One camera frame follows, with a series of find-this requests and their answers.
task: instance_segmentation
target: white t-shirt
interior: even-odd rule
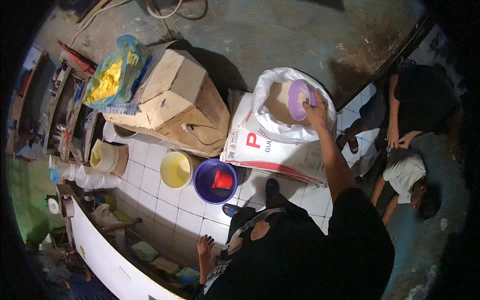
[[[407,156],[387,167],[384,171],[385,181],[390,182],[398,193],[398,204],[410,203],[413,184],[425,175],[425,165],[417,154]]]

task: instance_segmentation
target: blue plastic bag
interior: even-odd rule
[[[126,103],[130,101],[132,98],[132,86],[135,80],[137,80],[137,78],[140,76],[145,62],[150,57],[150,52],[148,49],[133,36],[119,36],[117,38],[117,46],[117,50],[109,53],[105,58],[103,58],[98,68],[95,70],[92,79],[87,85],[87,90],[82,102],[90,108],[97,109],[112,102]],[[127,63],[130,50],[138,57],[136,64]],[[103,73],[110,69],[110,67],[117,63],[120,59],[122,59],[121,71],[116,94],[110,97],[98,99],[95,102],[91,101],[89,95],[100,85]]]

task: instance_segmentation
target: child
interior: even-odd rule
[[[390,153],[387,158],[387,167],[378,177],[373,188],[372,203],[374,206],[377,205],[378,197],[382,193],[386,181],[390,182],[396,194],[390,199],[382,218],[385,225],[398,204],[410,203],[419,211],[424,220],[433,217],[440,209],[436,189],[427,187],[427,174],[419,155],[404,151]]]

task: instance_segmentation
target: green wall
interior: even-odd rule
[[[65,225],[60,215],[53,215],[45,204],[46,195],[55,195],[55,184],[47,177],[48,162],[26,162],[8,158],[8,184],[15,217],[22,238],[40,243],[50,230]]]

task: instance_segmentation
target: purple bowl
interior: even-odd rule
[[[288,110],[292,118],[301,121],[307,117],[307,112],[302,107],[302,102],[307,98],[310,105],[317,105],[315,91],[303,79],[297,79],[292,82],[288,89]]]
[[[217,171],[232,176],[233,182],[229,189],[212,188]],[[195,170],[193,174],[193,186],[197,195],[203,201],[210,204],[223,204],[230,200],[237,191],[237,171],[231,164],[224,163],[218,158],[207,159]]]

